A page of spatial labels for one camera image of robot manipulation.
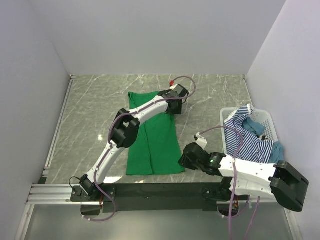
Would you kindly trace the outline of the green tank top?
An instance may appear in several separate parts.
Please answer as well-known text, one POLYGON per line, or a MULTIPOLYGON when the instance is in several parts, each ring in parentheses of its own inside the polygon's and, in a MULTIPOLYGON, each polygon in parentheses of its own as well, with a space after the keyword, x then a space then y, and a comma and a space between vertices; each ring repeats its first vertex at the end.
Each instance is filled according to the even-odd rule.
POLYGON ((129 176, 174 175, 185 172, 181 158, 175 116, 160 113, 143 123, 136 142, 128 150, 129 176))

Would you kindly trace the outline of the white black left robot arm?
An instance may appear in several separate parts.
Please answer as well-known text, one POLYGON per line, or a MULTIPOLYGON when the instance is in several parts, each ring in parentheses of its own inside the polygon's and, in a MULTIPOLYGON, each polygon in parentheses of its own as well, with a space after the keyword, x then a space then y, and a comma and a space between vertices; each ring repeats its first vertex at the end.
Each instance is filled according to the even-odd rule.
POLYGON ((107 144, 100 157, 79 180, 82 195, 88 201, 96 200, 100 195, 99 185, 103 184, 105 177, 118 156, 130 148, 137 140, 140 126, 151 118, 162 114, 180 115, 182 113, 182 100, 188 96, 188 90, 180 84, 160 91, 145 104, 126 110, 122 108, 117 113, 109 133, 107 144))

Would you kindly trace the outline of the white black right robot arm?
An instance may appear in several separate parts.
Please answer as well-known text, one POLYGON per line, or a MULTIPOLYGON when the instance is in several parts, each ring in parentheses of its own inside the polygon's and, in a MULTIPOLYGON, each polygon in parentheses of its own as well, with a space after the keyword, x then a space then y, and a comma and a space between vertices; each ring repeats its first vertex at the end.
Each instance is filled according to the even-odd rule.
POLYGON ((226 202, 233 196, 251 196, 276 200, 282 207, 303 210, 309 181, 290 163, 257 163, 219 152, 206 152, 193 142, 188 144, 178 163, 190 170, 201 170, 222 181, 213 190, 206 190, 209 199, 226 202))

